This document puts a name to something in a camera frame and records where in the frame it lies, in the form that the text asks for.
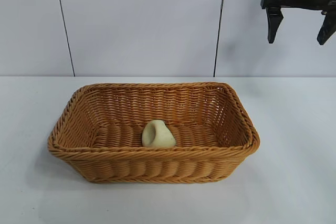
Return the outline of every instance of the black robotic arm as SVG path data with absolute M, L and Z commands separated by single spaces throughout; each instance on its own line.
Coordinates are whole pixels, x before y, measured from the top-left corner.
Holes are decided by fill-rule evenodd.
M 281 8 L 321 10 L 326 17 L 317 38 L 320 45 L 336 32 L 336 0 L 261 0 L 261 7 L 267 13 L 269 43 L 274 42 L 283 20 Z

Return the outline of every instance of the yellow object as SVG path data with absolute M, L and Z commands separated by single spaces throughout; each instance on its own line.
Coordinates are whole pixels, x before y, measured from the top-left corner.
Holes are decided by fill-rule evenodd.
M 142 146 L 150 148 L 171 148 L 176 140 L 162 120 L 152 120 L 142 133 Z

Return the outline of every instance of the woven basket rim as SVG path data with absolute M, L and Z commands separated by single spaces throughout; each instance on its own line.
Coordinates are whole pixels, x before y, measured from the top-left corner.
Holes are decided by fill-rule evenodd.
M 198 85 L 199 87 L 213 87 L 213 88 L 226 88 L 229 90 L 230 99 L 234 102 L 234 107 L 237 111 L 239 111 L 239 117 L 242 120 L 243 125 L 245 126 L 246 133 L 248 134 L 248 142 L 245 145 L 242 146 L 230 146 L 230 147 L 198 147 L 198 146 L 192 146 L 192 147 L 174 147 L 174 148 L 148 148 L 148 147 L 100 147 L 100 148 L 92 148 L 92 147 L 76 147 L 76 148 L 65 148 L 57 143 L 57 135 L 59 132 L 63 131 L 64 126 L 67 123 L 68 117 L 67 115 L 71 113 L 72 108 L 76 104 L 77 100 L 80 99 L 86 92 L 89 92 L 92 88 L 95 87 L 106 87 L 106 88 L 116 88 L 120 89 L 122 87 L 125 88 L 152 88 L 157 89 L 158 87 L 165 87 L 166 89 L 176 89 L 178 86 L 183 85 L 184 87 L 194 87 L 195 85 Z M 223 151 L 226 151 L 227 153 L 224 156 L 234 156 L 241 154 L 242 152 L 246 152 L 248 154 L 253 153 L 256 148 L 256 145 L 259 146 L 260 139 L 258 136 L 258 133 L 254 129 L 254 126 L 250 120 L 250 118 L 247 116 L 247 113 L 239 101 L 235 90 L 226 83 L 221 82 L 188 82 L 188 83 L 95 83 L 83 86 L 82 88 L 75 91 L 68 102 L 67 107 L 64 109 L 61 117 L 59 118 L 57 124 L 55 125 L 52 133 L 49 136 L 48 139 L 48 148 L 53 153 L 67 153 L 67 154 L 82 154 L 82 153 L 110 153 L 114 155 L 122 154 L 125 152 L 128 153 L 134 153 L 135 155 L 139 155 L 143 152 L 151 152 L 151 153 L 202 153 L 202 152 L 213 152 L 218 153 L 220 156 L 223 156 Z

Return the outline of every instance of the white tabletop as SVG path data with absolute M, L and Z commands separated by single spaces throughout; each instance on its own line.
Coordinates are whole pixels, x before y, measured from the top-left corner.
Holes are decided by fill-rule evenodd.
M 208 184 L 86 182 L 47 151 L 72 93 L 98 82 L 227 82 L 261 139 Z M 336 79 L 0 77 L 1 223 L 336 223 Z

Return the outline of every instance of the rectangular basket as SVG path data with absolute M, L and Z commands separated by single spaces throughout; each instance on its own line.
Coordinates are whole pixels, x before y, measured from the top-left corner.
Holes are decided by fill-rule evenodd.
M 165 121 L 176 147 L 142 147 L 154 119 Z M 259 144 L 225 83 L 106 83 L 73 94 L 48 149 L 90 182 L 205 183 L 229 176 Z

